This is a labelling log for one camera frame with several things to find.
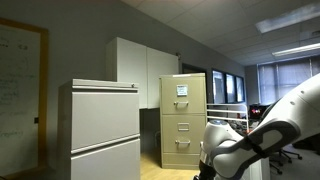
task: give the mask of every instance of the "white filing cabinet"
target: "white filing cabinet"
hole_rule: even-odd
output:
[[[198,169],[207,123],[205,74],[160,77],[162,168]]]
[[[59,88],[58,179],[140,179],[137,84],[74,79]]]
[[[178,74],[178,57],[119,37],[106,51],[106,80],[138,83],[139,107],[159,108],[159,76]]]

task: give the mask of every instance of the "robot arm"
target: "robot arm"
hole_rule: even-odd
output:
[[[200,174],[195,179],[240,179],[246,168],[287,144],[320,133],[320,74],[270,106],[247,136],[228,123],[211,121],[201,142]]]

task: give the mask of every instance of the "ceiling light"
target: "ceiling light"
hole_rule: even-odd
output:
[[[298,53],[298,52],[310,51],[310,50],[319,49],[319,48],[320,48],[320,43],[317,43],[317,44],[311,44],[311,45],[308,45],[308,46],[302,46],[302,47],[298,47],[298,48],[288,49],[288,50],[285,50],[285,51],[274,52],[274,53],[272,53],[272,55],[274,55],[274,56],[284,56],[284,55],[288,55],[288,54],[294,54],[294,53]]]
[[[261,33],[266,33],[318,16],[320,16],[320,3],[313,3],[293,10],[289,13],[282,14],[279,17],[258,22],[256,27]]]

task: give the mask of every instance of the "wooden floor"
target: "wooden floor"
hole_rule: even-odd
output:
[[[141,154],[141,180],[192,180],[199,174],[199,170],[162,169],[160,157],[159,151]]]

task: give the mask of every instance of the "white upper cabinet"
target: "white upper cabinet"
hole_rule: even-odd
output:
[[[139,107],[159,108],[159,77],[179,73],[178,57],[132,41],[107,44],[106,80],[139,83]]]

